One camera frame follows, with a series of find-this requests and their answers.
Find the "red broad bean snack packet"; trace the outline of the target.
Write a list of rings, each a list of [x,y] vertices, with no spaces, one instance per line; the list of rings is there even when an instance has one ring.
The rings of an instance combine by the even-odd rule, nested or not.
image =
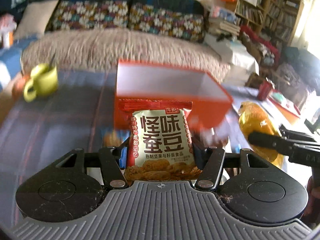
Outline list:
[[[196,165],[187,118],[191,101],[125,99],[119,109],[130,128],[127,181],[193,180]]]

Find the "yellow snack bag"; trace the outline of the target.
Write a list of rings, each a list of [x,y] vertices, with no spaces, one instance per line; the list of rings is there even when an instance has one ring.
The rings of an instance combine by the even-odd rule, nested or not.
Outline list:
[[[249,134],[254,131],[281,137],[279,128],[274,126],[269,115],[255,102],[242,102],[238,113],[239,127],[246,139],[248,139]],[[256,154],[271,162],[276,167],[282,168],[284,156],[276,150],[254,146],[253,144],[251,144],[251,147]]]

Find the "red can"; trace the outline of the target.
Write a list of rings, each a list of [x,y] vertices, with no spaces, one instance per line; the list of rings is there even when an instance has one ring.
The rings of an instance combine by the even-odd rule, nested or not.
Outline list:
[[[258,100],[260,101],[266,100],[273,89],[274,89],[273,82],[268,79],[264,80],[259,87],[259,92],[257,95]]]

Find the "plaid blue tablecloth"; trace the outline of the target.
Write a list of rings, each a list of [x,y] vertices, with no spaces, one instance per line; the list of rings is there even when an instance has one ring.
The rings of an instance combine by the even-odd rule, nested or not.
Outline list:
[[[20,100],[1,127],[1,220],[17,239],[304,239],[308,195],[250,150],[225,153],[215,190],[189,180],[105,189],[100,129],[114,77],[61,72],[51,98]]]

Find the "orange cardboard box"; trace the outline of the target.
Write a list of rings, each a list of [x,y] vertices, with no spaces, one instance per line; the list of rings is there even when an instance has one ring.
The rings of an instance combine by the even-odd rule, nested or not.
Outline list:
[[[114,93],[113,123],[128,127],[119,110],[121,99],[191,101],[187,118],[192,130],[219,126],[233,99],[206,70],[143,61],[119,60]]]

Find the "yellow green mug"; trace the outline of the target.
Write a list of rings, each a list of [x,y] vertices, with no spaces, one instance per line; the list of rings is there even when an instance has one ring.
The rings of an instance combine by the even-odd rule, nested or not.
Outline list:
[[[58,86],[57,67],[46,63],[38,64],[31,70],[30,79],[24,85],[24,100],[32,102],[36,98],[46,98],[55,93]]]

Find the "right floral cushion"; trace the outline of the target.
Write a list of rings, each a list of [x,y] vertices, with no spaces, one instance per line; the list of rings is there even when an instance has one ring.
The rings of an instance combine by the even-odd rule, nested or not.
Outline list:
[[[135,3],[131,7],[128,28],[199,43],[204,39],[202,15],[174,12],[147,4]]]

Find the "floral cushion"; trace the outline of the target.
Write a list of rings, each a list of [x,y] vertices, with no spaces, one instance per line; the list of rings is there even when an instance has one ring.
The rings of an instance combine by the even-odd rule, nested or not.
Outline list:
[[[125,28],[128,21],[127,1],[62,1],[54,14],[52,29],[57,31]]]
[[[204,39],[202,15],[174,12],[147,4],[135,3],[131,7],[128,28],[199,43]]]

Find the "stack of books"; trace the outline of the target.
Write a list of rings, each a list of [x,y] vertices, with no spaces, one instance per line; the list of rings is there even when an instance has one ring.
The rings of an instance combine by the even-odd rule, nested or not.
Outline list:
[[[211,7],[206,22],[208,33],[213,35],[233,35],[240,34],[240,19],[236,14],[224,7],[214,5]]]

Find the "wooden bookshelf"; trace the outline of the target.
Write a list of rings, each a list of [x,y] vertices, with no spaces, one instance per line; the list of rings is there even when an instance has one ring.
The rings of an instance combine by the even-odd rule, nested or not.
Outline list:
[[[276,46],[290,46],[304,8],[303,0],[235,0],[226,3],[238,25],[246,25]]]

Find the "left floral cushion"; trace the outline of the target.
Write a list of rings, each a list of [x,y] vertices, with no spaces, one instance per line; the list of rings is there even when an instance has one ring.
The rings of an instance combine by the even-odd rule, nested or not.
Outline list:
[[[62,1],[54,14],[52,29],[57,31],[125,28],[128,21],[127,1]]]

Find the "beige pillow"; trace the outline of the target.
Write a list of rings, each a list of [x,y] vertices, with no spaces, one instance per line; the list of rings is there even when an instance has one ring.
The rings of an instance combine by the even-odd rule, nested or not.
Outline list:
[[[14,32],[14,40],[31,35],[43,35],[58,2],[59,0],[47,0],[30,3]]]

